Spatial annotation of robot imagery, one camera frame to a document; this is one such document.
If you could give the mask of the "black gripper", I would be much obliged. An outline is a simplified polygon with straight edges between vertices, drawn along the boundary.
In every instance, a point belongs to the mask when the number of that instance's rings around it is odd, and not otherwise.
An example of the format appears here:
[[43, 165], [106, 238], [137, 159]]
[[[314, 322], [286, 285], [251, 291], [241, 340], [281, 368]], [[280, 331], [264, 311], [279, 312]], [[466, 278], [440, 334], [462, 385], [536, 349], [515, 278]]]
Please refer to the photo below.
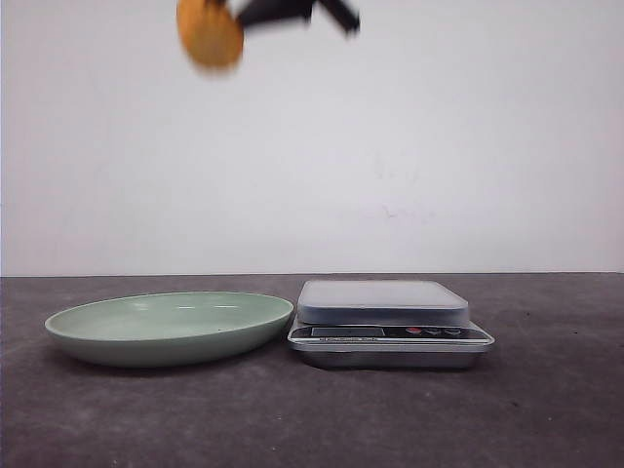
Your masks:
[[[319, 0], [346, 34], [360, 31], [360, 16], [342, 0]], [[241, 25], [259, 25], [280, 20], [309, 20], [313, 2], [308, 0], [252, 0], [238, 13]]]

